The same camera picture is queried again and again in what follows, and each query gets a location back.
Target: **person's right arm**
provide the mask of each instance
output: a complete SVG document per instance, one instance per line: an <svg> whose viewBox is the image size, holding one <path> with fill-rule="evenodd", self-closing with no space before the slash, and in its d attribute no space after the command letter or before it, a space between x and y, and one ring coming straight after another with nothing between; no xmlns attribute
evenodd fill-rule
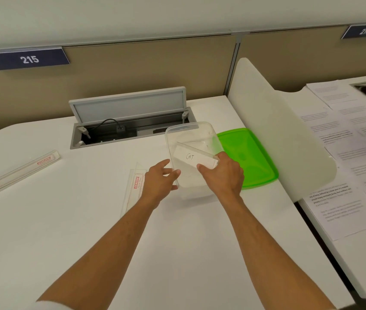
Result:
<svg viewBox="0 0 366 310"><path fill-rule="evenodd" d="M218 166L197 168L232 223L253 286L266 310L335 309L319 287L286 254L240 197L243 170L226 153Z"/></svg>

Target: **green plastic lid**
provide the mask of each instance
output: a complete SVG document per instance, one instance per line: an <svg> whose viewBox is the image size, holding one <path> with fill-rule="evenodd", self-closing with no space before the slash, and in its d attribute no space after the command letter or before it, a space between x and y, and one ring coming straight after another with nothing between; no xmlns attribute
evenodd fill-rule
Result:
<svg viewBox="0 0 366 310"><path fill-rule="evenodd" d="M242 189L262 186L279 176L276 166L258 138L247 128L227 130L217 134L223 149L239 162L245 175Z"/></svg>

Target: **white wall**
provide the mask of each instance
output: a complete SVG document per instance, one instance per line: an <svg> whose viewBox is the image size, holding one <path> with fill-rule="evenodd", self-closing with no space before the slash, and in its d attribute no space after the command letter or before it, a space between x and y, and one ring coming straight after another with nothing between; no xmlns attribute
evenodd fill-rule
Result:
<svg viewBox="0 0 366 310"><path fill-rule="evenodd" d="M366 22L366 0L0 0L0 48Z"/></svg>

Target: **black cable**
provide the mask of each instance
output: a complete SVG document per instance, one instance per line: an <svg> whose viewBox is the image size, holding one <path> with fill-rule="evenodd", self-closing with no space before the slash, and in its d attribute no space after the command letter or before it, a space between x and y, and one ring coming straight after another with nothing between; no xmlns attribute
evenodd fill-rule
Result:
<svg viewBox="0 0 366 310"><path fill-rule="evenodd" d="M105 119L100 124L98 124L96 127L90 128L88 131L95 130L96 128L100 127L101 125L103 125L107 121L115 121L117 123L118 127L121 128L120 124L115 119Z"/></svg>

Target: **cubicle wall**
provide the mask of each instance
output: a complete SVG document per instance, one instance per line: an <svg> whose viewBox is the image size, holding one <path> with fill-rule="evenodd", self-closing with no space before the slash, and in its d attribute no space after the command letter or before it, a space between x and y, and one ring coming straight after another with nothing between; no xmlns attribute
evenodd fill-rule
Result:
<svg viewBox="0 0 366 310"><path fill-rule="evenodd" d="M364 76L366 38L341 40L346 27L65 47L70 65L0 71L0 129L70 116L70 99L175 86L187 99L222 95L241 57L284 91Z"/></svg>

